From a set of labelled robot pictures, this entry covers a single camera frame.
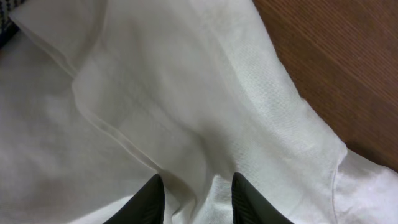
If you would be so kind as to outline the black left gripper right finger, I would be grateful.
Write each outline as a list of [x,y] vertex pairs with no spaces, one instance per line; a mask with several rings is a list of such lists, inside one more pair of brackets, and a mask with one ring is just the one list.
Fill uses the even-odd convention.
[[231,201],[234,224],[292,224],[239,172],[233,175]]

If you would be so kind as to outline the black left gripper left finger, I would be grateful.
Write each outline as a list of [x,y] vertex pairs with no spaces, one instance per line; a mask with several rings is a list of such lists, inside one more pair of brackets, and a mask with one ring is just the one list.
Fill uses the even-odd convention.
[[164,211],[164,183],[156,174],[104,224],[163,224]]

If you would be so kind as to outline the white t-shirt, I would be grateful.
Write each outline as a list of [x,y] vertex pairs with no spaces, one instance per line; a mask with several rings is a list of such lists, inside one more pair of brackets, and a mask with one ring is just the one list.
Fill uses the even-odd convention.
[[299,95],[251,1],[25,1],[1,48],[1,222],[232,223],[241,173],[294,223],[396,223],[397,174]]

